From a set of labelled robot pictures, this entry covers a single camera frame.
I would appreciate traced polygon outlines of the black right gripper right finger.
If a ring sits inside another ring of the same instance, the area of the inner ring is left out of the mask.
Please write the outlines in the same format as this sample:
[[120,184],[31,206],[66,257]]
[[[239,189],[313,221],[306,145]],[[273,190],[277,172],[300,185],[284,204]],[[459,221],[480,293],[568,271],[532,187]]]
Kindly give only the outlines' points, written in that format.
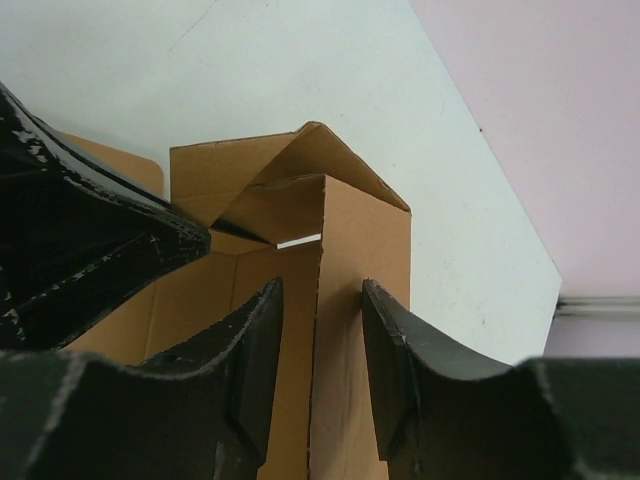
[[635,358],[491,359],[362,285],[378,454],[393,479],[635,479]]

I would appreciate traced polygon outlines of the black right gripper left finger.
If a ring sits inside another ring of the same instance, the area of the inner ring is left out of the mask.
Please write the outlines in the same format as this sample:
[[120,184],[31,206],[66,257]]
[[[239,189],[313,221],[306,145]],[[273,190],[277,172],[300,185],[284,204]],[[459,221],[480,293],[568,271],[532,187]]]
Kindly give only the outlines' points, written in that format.
[[89,352],[1,357],[5,479],[253,479],[265,463],[283,326],[275,278],[138,366]]

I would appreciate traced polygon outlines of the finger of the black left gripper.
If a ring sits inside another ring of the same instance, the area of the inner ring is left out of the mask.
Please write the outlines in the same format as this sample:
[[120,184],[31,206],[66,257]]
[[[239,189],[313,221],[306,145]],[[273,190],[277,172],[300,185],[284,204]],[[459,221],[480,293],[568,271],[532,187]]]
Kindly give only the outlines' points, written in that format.
[[1,92],[1,346],[64,347],[210,250],[206,228]]

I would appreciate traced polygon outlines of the brown cardboard box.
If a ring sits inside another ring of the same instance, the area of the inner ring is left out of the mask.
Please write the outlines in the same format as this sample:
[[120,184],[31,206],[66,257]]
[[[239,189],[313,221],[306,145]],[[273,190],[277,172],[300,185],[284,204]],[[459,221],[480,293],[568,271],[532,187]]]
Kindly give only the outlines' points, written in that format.
[[410,301],[409,206],[326,125],[174,147],[171,198],[211,226],[210,254],[73,343],[135,364],[284,283],[262,479],[384,479],[360,313],[362,282]]

